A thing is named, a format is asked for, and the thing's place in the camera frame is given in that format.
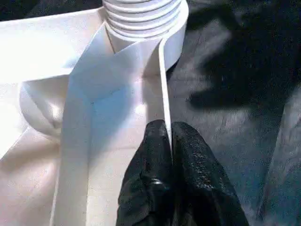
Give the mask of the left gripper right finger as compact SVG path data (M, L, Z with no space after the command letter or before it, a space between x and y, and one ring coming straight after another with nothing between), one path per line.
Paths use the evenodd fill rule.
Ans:
M223 166L199 132L172 123L180 226L247 226L248 220Z

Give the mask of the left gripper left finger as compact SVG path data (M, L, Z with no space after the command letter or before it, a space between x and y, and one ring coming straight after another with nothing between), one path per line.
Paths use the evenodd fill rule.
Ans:
M149 122L130 161L118 198L118 226L170 226L174 218L174 177L164 120Z

